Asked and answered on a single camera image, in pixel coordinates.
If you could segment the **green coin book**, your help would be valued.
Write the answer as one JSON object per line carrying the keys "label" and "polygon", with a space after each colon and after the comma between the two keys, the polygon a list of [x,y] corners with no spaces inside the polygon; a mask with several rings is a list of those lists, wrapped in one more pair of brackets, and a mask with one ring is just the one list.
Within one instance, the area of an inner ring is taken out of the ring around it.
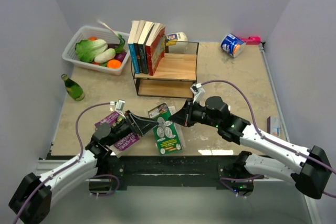
{"label": "green coin book", "polygon": [[157,121],[153,129],[156,146],[160,155],[168,155],[184,149],[184,139],[178,125],[169,120],[175,113],[174,106],[161,103],[148,111],[150,119]]}

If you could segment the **red patterned book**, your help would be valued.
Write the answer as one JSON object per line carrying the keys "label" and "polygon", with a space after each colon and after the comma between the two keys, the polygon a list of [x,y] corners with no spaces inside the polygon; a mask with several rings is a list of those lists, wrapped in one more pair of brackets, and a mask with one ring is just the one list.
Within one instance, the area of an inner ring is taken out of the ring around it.
{"label": "red patterned book", "polygon": [[146,60],[150,76],[154,75],[160,60],[164,57],[165,39],[165,25],[155,23],[145,44]]}

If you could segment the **blue 26-storey treehouse book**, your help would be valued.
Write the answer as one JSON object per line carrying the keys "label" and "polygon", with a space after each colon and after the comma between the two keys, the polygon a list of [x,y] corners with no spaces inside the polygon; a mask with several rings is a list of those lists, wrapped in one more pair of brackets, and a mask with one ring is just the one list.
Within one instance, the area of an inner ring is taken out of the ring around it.
{"label": "blue 26-storey treehouse book", "polygon": [[132,21],[132,26],[131,26],[131,30],[130,30],[129,38],[128,38],[128,47],[129,47],[129,51],[130,51],[131,60],[132,60],[132,64],[133,64],[135,74],[140,73],[140,68],[139,68],[137,57],[136,57],[137,53],[136,53],[136,49],[135,49],[135,36],[137,34],[138,25],[139,25],[138,20],[133,20]]}

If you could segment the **dark Edward Tulane book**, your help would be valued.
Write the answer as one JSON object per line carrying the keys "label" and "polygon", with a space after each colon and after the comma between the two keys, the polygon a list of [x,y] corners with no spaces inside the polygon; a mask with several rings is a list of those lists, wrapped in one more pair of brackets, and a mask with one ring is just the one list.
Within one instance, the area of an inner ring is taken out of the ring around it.
{"label": "dark Edward Tulane book", "polygon": [[134,39],[134,46],[135,46],[135,52],[136,52],[136,58],[138,62],[138,67],[139,67],[139,73],[143,74],[148,74],[148,67],[146,66],[145,62],[145,51],[144,47],[142,44],[139,43],[139,39],[142,34],[142,30],[145,26],[146,21],[145,20],[140,20],[138,23],[138,28],[135,34],[135,39]]}

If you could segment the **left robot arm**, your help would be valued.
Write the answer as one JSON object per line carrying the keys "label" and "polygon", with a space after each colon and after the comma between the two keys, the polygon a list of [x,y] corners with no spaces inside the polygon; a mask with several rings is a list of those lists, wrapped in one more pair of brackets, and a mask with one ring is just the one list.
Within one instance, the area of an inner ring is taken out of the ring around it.
{"label": "left robot arm", "polygon": [[110,147],[134,134],[143,137],[157,121],[136,116],[126,111],[113,124],[106,122],[96,126],[90,142],[80,145],[80,152],[71,159],[40,175],[29,173],[23,177],[8,206],[15,213],[13,223],[41,223],[52,205],[77,185],[90,178],[103,178],[109,165]]}

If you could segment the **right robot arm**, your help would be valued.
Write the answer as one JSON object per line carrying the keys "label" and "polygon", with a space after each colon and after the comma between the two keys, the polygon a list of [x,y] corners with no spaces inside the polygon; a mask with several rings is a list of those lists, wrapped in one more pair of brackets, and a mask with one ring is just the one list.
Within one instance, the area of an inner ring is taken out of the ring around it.
{"label": "right robot arm", "polygon": [[242,155],[242,161],[234,165],[234,173],[239,178],[264,175],[293,183],[301,193],[313,199],[320,199],[324,194],[331,176],[324,149],[316,145],[312,148],[295,145],[260,130],[232,114],[219,96],[206,99],[204,105],[188,99],[169,120],[184,127],[196,123],[215,127],[224,140],[265,154],[265,157]]}

